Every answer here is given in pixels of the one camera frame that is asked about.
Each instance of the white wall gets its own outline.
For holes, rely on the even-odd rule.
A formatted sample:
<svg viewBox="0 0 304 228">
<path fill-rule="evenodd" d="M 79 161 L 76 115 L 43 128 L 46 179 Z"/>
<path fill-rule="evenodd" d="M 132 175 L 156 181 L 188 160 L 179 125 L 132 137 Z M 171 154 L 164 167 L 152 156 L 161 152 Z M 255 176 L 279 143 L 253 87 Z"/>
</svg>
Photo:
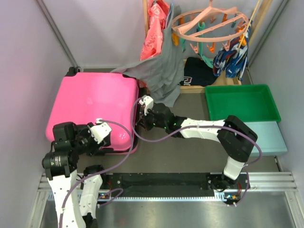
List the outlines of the white wall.
<svg viewBox="0 0 304 228">
<path fill-rule="evenodd" d="M 42 0 L 71 50 L 76 62 L 84 68 L 111 68 L 138 61 L 144 42 L 142 0 Z M 265 17 L 253 48 L 264 33 L 281 0 L 274 0 Z M 202 9 L 208 0 L 174 0 L 182 12 Z M 214 0 L 219 8 L 237 6 L 251 16 L 257 0 Z M 219 35 L 210 32 L 208 35 Z M 196 56 L 189 46 L 185 57 Z M 206 48 L 205 55 L 214 57 Z"/>
<path fill-rule="evenodd" d="M 279 124 L 288 153 L 280 157 L 294 174 L 304 200 L 304 1 L 290 0 L 256 57 L 250 72 L 255 84 L 268 84 L 282 121 Z"/>
<path fill-rule="evenodd" d="M 0 3 L 0 227 L 24 228 L 50 145 L 64 52 L 33 0 Z"/>
</svg>

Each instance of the green plastic basket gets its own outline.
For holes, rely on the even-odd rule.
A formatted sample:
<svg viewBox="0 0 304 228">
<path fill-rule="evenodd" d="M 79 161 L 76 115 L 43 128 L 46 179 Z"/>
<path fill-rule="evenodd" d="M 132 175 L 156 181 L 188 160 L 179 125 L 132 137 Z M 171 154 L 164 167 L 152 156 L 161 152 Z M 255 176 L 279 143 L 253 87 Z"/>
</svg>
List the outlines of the green plastic basket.
<svg viewBox="0 0 304 228">
<path fill-rule="evenodd" d="M 235 115 L 243 122 L 281 121 L 267 85 L 207 86 L 205 94 L 210 120 Z"/>
</svg>

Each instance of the light blue tray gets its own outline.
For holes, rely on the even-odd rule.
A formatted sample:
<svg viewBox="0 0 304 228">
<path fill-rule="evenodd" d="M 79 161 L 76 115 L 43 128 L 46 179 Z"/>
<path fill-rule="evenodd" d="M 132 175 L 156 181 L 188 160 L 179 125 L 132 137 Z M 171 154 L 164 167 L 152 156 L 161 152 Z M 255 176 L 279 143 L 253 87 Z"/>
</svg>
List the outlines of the light blue tray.
<svg viewBox="0 0 304 228">
<path fill-rule="evenodd" d="M 257 144 L 261 147 L 263 156 L 278 156 L 287 152 L 284 139 L 276 121 L 245 123 L 257 134 Z M 258 156 L 256 147 L 251 152 L 252 157 Z"/>
</svg>

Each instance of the hanging sock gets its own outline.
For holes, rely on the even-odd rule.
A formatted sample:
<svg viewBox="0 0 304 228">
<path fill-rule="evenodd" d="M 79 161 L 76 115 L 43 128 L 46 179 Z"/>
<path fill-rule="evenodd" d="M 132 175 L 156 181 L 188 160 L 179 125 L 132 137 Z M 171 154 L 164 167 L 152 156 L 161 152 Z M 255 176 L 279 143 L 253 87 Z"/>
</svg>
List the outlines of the hanging sock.
<svg viewBox="0 0 304 228">
<path fill-rule="evenodd" d="M 240 42 L 240 37 L 237 37 L 231 40 L 228 51 L 222 47 L 218 54 L 215 56 L 213 61 L 213 74 L 215 76 L 218 77 L 220 73 L 225 70 L 226 77 L 237 77 L 238 80 L 242 80 L 242 76 L 247 64 L 248 41 L 251 26 L 252 22 L 250 23 L 246 34 L 243 34 L 245 36 L 244 40 L 246 41 L 246 44 L 244 46 L 241 46 L 239 51 L 238 45 Z"/>
<path fill-rule="evenodd" d="M 198 23 L 198 28 L 196 29 L 196 32 L 202 31 L 206 28 L 206 24 L 204 21 L 201 21 Z M 203 55 L 203 43 L 199 42 L 198 44 L 198 55 L 201 57 L 201 59 L 209 66 L 210 68 L 213 68 L 213 59 L 207 58 Z"/>
</svg>

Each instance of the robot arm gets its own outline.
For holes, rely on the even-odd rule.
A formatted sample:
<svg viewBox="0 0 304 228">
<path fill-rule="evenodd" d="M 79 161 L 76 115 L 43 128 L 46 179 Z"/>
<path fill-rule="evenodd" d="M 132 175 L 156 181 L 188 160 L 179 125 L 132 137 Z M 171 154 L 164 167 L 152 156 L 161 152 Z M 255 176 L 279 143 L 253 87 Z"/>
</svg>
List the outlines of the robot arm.
<svg viewBox="0 0 304 228">
<path fill-rule="evenodd" d="M 173 135 L 178 138 L 201 138 L 219 142 L 223 145 L 229 155 L 227 164 L 223 171 L 223 181 L 234 184 L 248 161 L 253 144 L 245 138 L 233 132 L 218 128 L 199 128 L 200 126 L 224 126 L 233 128 L 247 135 L 253 141 L 257 141 L 257 135 L 235 116 L 229 116 L 226 120 L 203 121 L 192 120 L 187 117 L 175 116 L 164 104 L 154 104 L 153 99 L 144 96 L 141 101 L 140 125 L 146 130 L 153 127 L 165 129 L 166 133 L 172 133 L 187 126 L 197 126 L 197 128 L 187 128 Z"/>
<path fill-rule="evenodd" d="M 76 183 L 77 162 L 84 152 L 92 154 L 101 146 L 110 144 L 110 126 L 102 119 L 96 120 L 96 125 L 76 125 L 72 122 L 57 124 L 53 127 L 55 140 L 52 150 L 42 160 L 47 180 L 53 191 L 57 218 L 62 213 L 62 203 L 66 193 Z M 90 166 L 84 175 L 101 171 L 102 166 Z M 98 191 L 103 183 L 100 175 L 84 181 L 80 202 L 77 191 L 72 191 L 68 197 L 63 217 L 62 227 L 97 228 L 95 210 Z"/>
</svg>

